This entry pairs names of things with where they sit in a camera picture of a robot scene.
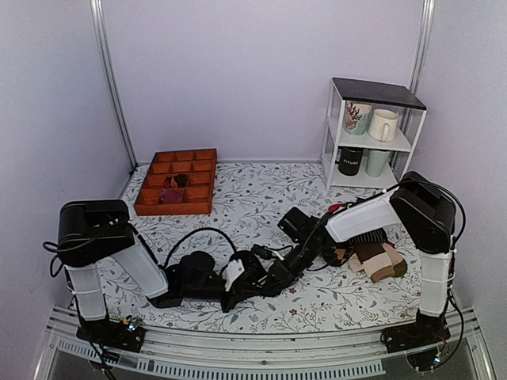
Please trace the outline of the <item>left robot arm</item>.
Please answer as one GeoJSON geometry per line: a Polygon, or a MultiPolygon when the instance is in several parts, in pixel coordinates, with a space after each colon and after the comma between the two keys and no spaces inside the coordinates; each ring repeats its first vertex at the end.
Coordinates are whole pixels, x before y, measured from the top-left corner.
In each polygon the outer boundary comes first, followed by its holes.
{"type": "Polygon", "coordinates": [[[249,286],[266,276],[258,258],[234,250],[229,263],[215,271],[213,257],[203,251],[183,256],[177,264],[160,264],[130,223],[128,207],[120,199],[66,203],[59,213],[56,243],[44,242],[67,272],[88,332],[102,344],[112,343],[117,326],[108,319],[97,263],[112,258],[137,284],[155,308],[178,307],[184,298],[220,301],[224,312],[234,308],[249,286]]]}

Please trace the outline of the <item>floral tablecloth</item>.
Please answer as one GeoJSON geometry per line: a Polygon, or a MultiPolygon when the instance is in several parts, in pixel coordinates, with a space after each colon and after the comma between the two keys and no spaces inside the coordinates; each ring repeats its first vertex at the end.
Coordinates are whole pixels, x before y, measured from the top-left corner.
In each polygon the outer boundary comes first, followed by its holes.
{"type": "MultiPolygon", "coordinates": [[[[208,215],[132,215],[131,221],[156,258],[177,263],[200,250],[222,268],[234,249],[263,245],[284,249],[289,238],[278,228],[292,207],[321,215],[330,205],[367,198],[367,188],[326,188],[318,164],[220,164],[208,215]]],[[[109,316],[141,317],[147,325],[218,333],[318,333],[411,322],[421,297],[420,257],[400,225],[387,236],[405,258],[407,273],[373,283],[349,266],[326,267],[316,260],[309,272],[275,298],[250,298],[224,313],[219,303],[185,299],[158,309],[114,260],[98,265],[109,316]]]]}

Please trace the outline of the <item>brown argyle sock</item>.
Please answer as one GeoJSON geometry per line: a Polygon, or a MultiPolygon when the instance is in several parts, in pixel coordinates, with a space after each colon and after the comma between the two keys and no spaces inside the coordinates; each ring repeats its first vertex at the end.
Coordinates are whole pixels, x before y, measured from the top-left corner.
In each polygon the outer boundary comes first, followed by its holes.
{"type": "Polygon", "coordinates": [[[339,268],[346,264],[354,254],[352,246],[348,248],[333,246],[322,251],[322,258],[329,266],[339,268]]]}

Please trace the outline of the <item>cream and brown sock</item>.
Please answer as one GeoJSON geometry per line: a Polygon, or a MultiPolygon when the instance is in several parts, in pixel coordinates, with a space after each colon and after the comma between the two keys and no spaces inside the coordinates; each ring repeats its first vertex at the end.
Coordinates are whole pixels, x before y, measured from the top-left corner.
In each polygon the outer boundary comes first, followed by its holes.
{"type": "Polygon", "coordinates": [[[373,283],[403,277],[407,272],[404,257],[389,243],[354,245],[349,267],[353,272],[364,272],[373,283]]]}

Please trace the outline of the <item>purple rolled sock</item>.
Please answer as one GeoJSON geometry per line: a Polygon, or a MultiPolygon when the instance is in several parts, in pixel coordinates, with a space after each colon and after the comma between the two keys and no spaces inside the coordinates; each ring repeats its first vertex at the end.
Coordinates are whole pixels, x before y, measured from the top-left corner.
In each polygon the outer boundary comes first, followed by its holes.
{"type": "Polygon", "coordinates": [[[160,204],[180,204],[185,201],[184,188],[164,188],[159,194],[160,204]]]}

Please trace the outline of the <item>dark red rolled sock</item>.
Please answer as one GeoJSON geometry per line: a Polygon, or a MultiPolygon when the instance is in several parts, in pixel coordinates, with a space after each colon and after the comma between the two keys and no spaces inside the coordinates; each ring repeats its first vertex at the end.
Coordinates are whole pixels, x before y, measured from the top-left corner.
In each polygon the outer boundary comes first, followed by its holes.
{"type": "Polygon", "coordinates": [[[177,175],[168,176],[163,181],[163,188],[185,188],[189,181],[187,174],[179,173],[177,175]]]}

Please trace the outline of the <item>orange wooden divider tray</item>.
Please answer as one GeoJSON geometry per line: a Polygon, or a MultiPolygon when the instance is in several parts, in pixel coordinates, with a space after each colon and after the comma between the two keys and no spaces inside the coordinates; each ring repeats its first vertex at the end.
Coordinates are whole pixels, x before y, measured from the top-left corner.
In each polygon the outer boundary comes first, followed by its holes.
{"type": "Polygon", "coordinates": [[[136,214],[210,214],[216,166],[215,149],[155,153],[134,203],[136,214]]]}

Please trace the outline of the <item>black mug white lettering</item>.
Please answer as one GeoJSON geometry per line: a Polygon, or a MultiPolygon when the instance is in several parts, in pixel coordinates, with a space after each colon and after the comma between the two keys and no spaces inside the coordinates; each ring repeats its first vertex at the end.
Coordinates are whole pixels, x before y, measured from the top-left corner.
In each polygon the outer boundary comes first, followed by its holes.
{"type": "Polygon", "coordinates": [[[363,157],[363,148],[344,146],[338,160],[338,171],[346,176],[356,176],[363,157]]]}

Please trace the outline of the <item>mint green tumbler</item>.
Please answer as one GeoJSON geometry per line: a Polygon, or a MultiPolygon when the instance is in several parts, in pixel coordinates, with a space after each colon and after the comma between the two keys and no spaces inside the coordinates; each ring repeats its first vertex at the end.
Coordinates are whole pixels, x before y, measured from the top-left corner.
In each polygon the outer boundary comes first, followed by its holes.
{"type": "Polygon", "coordinates": [[[366,174],[370,177],[379,177],[387,164],[391,152],[389,150],[369,150],[366,165],[366,174]]]}

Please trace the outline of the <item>floral ceramic mug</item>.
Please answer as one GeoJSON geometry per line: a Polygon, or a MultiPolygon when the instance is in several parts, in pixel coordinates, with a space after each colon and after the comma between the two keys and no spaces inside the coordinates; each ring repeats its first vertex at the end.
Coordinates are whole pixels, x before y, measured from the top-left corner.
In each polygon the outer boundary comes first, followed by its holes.
{"type": "Polygon", "coordinates": [[[344,129],[351,135],[362,135],[366,132],[371,118],[372,105],[346,101],[344,129]]]}

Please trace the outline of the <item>cream ribbed mug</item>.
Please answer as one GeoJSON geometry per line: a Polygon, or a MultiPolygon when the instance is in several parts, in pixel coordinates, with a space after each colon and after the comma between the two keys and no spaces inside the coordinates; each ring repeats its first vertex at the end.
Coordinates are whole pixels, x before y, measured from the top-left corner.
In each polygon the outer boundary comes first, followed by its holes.
{"type": "Polygon", "coordinates": [[[386,143],[395,139],[398,126],[398,115],[388,109],[374,110],[368,134],[380,142],[386,143]]]}

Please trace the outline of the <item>aluminium front rail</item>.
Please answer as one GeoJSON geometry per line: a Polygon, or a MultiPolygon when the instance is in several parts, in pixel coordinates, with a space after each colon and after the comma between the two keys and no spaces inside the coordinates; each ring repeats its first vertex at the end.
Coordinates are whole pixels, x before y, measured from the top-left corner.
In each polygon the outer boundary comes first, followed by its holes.
{"type": "Polygon", "coordinates": [[[243,334],[148,326],[139,352],[111,350],[118,379],[495,379],[473,310],[448,315],[451,338],[389,352],[383,327],[243,334]]]}

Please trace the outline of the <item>right aluminium post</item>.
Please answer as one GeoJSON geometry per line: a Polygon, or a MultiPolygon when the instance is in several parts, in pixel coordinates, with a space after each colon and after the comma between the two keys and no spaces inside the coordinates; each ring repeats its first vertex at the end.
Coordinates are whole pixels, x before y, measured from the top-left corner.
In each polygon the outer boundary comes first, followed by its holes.
{"type": "Polygon", "coordinates": [[[417,38],[414,64],[410,76],[410,91],[416,95],[421,83],[431,32],[436,1],[424,0],[422,3],[421,20],[417,38]]]}

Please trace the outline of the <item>aluminium post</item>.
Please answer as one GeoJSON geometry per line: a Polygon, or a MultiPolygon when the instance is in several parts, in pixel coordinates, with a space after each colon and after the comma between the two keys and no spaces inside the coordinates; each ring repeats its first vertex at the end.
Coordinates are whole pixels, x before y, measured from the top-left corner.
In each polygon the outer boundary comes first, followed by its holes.
{"type": "Polygon", "coordinates": [[[421,83],[431,32],[436,1],[424,0],[422,3],[421,20],[417,38],[414,64],[410,76],[410,91],[416,95],[421,83]]]}
{"type": "Polygon", "coordinates": [[[132,139],[128,131],[127,122],[121,104],[120,92],[116,83],[112,55],[109,47],[108,35],[105,23],[103,1],[90,0],[90,10],[94,33],[97,40],[97,47],[101,64],[105,74],[105,81],[109,91],[109,98],[112,103],[112,110],[116,118],[116,124],[120,133],[120,139],[128,158],[130,171],[133,172],[139,166],[135,156],[132,139]]]}

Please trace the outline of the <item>left aluminium post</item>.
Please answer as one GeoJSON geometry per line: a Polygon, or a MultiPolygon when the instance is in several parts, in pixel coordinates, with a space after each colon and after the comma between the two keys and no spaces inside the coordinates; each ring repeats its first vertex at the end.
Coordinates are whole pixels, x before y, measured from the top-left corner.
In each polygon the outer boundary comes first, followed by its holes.
{"type": "Polygon", "coordinates": [[[105,74],[105,81],[109,91],[109,98],[112,103],[112,110],[116,118],[116,124],[120,133],[120,139],[128,158],[130,171],[133,172],[139,166],[135,156],[132,139],[128,131],[127,122],[121,104],[120,92],[116,83],[112,55],[109,47],[108,35],[105,23],[103,1],[90,0],[90,10],[94,33],[97,40],[97,47],[101,64],[105,74]]]}

